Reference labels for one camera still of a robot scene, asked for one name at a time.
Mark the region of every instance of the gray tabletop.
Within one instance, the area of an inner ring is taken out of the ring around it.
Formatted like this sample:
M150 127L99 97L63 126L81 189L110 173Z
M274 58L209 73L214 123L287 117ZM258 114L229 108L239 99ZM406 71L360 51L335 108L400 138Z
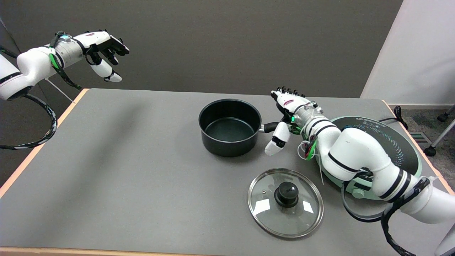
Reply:
M397 255L379 223L361 223L344 210L339 188L322 185L315 161L285 149L267 156L270 134L238 158L202 145L197 117L208 103L238 98L263 122L281 113L271 97L91 89L0 199L0 246L147 251L201 255ZM392 117L380 100L312 98L328 118ZM405 135L397 123L391 127ZM422 159L423 175L434 175ZM253 220L247 204L253 178L271 168L310 178L324 200L324 216L310 236L275 238ZM436 187L444 189L435 182ZM349 200L371 213L382 202ZM390 233L404 248L433 255L451 224L426 225L402 213Z

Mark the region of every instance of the pot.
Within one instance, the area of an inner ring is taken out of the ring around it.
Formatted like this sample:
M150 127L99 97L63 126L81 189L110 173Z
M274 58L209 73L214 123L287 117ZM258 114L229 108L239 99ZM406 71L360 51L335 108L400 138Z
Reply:
M222 99L208 104L199 114L202 143L212 154L236 157L248 153L258 133L275 130L278 123L261 124L261 114L250 103Z

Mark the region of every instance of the wooden table edge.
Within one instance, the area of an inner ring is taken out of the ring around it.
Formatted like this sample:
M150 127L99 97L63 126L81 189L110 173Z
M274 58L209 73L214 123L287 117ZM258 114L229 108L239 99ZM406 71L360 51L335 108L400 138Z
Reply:
M194 254L169 254L155 252L134 251L104 251L66 248L23 248L23 247L0 247L0 256L203 256Z
M60 125L63 120L68 116L68 114L73 110L74 106L81 100L84 94L88 91L88 89L83 89L79 95L77 95L74 103L72 103L66 110L63 112L62 116L58 119L58 125ZM387 102L382 100L390 112L393 114L394 112L389 107ZM431 167L433 172L439 180L441 181L442 185L447 189L449 194L455 195L452 188L449 186L447 181L442 176L441 172L439 172L428 160L428 157L424 154L422 149L416 143L416 141L412 138L409 132L404 128L403 124L400 123L403 130L409 136L411 141L414 143L415 147L418 149L424 160L428 163ZM30 154L25 158L25 160L19 165L19 167L14 171L11 177L6 181L6 183L0 188L0 198L5 194L5 192L9 189L9 187L14 183L14 181L19 177L19 175L24 171L27 165L32 161L32 159L36 156L36 154L41 150L44 146L40 145L32 150ZM102 250L82 250L82 249L66 249L66 248L24 248L24 247L0 247L0 256L35 256L35 254L41 254L43 256L202 256L202 255L189 255L189 254L166 254L166 253L154 253L154 252L132 252L132 251L102 251Z
M390 110L390 112L392 112L392 114L394 114L394 112L392 111L392 109L389 107L389 105L387 104L387 102L385 102L385 100L382 100L382 102L384 102L384 104L387 106L387 108ZM417 142L412 138L411 134L409 134L408 130L406 130L406 128L404 128L404 125L402 123L399 122L399 124L401 125L401 127L403 128L403 130L406 132L406 134L409 136L409 138L411 139L411 141L414 143L415 147L417 148L417 150L420 152L420 155L422 155L422 157L425 159L425 161L428 163L428 165L430 166L430 168L433 170L433 172L435 173L435 175L439 178L439 180L441 181L442 185L445 187L445 189L447 190L447 192L451 195L455 195L455 192L453 191L453 189L449 186L449 183L447 183L447 181L444 179L444 176L442 176L441 172L438 171L438 169L436 169L433 164L430 162L430 160L428 159L428 157L425 155L425 153L422 151L422 149L420 148L420 146L417 144Z
M73 110L73 108L76 106L76 104L81 100L81 98L84 96L84 94L88 91L89 89L82 89L82 91L77 95L77 97L74 99L74 103L71 103L68 108L63 112L63 114L58 118L57 120L57 127L61 125L63 120L68 116L68 114ZM27 155L27 157L22 161L22 163L19 165L19 167L13 172L13 174L7 179L5 184L0 188L0 199L2 196L7 192L7 190L11 187L11 185L16 181L16 179L19 177L19 175L25 170L27 165L32 161L32 159L38 154L38 152L43 148L45 145L41 144L38 147L35 147L32 149L30 154Z

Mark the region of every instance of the chair leg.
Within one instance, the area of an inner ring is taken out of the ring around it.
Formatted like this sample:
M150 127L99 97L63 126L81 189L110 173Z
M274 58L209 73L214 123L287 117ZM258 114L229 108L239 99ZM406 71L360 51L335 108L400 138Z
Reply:
M441 140L444 138L449 131L455 127L455 119L449 124L449 126L442 132L442 134L436 139L435 142L433 142L429 147L425 148L424 153L427 156L434 156L436 155L436 146L441 142Z
M450 115L450 113L453 112L453 110L455 109L455 104L453 104L449 110L447 110L444 114L441 114L438 116L438 120L441 121L441 122L445 122L447 120L447 117Z

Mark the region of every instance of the black knob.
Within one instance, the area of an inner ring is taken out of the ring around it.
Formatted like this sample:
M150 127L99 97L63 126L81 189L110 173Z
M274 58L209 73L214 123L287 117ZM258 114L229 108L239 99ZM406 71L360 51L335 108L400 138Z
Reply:
M281 183L274 193L275 201L282 207L291 208L298 203L298 189L292 182Z

